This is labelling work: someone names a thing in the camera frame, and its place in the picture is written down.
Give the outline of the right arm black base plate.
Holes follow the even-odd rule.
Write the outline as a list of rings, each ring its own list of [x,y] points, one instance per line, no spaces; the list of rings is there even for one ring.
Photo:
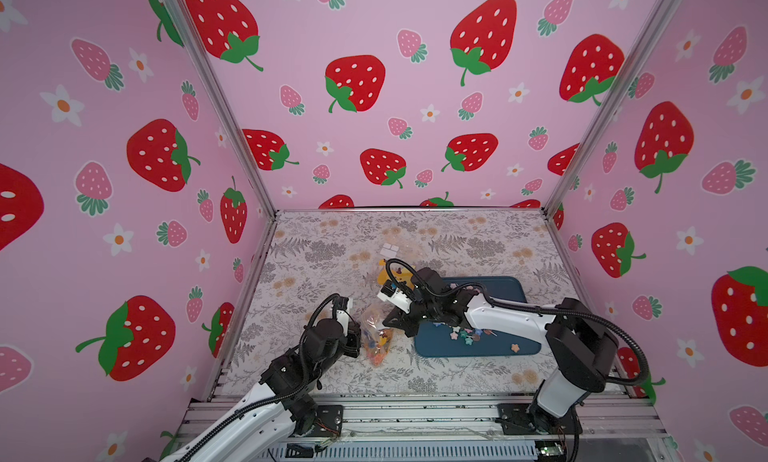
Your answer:
[[[498,423],[504,435],[544,436],[581,435],[582,426],[576,411],[571,408],[565,416],[555,417],[538,406],[532,408],[525,403],[502,403],[497,405]]]

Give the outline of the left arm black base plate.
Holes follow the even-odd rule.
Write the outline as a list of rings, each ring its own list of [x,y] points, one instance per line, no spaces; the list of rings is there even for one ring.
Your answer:
[[[290,413],[291,420],[294,422],[292,436],[334,438],[341,435],[343,405],[312,405],[291,408]]]

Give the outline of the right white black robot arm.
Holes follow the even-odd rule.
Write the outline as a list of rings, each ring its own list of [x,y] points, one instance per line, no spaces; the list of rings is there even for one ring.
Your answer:
[[[479,281],[451,286],[429,268],[417,271],[410,284],[388,272],[377,297],[393,305],[384,325],[409,338],[426,323],[441,323],[548,346],[556,368],[537,389],[521,423],[539,432],[572,417],[575,406],[607,384],[637,387],[650,377],[640,345],[574,298],[549,306],[507,301],[492,297]]]

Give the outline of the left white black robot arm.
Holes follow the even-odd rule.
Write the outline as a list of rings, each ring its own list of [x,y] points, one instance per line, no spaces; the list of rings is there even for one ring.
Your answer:
[[[310,323],[237,404],[164,459],[251,461],[290,435],[310,432],[319,419],[311,392],[339,358],[356,358],[360,349],[360,325],[347,313]]]

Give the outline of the ziploc bag of lollipops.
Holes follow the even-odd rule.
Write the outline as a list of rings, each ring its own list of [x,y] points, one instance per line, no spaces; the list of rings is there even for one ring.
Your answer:
[[[383,304],[368,306],[360,318],[361,347],[373,367],[380,366],[389,354],[394,330],[384,325],[390,310]]]

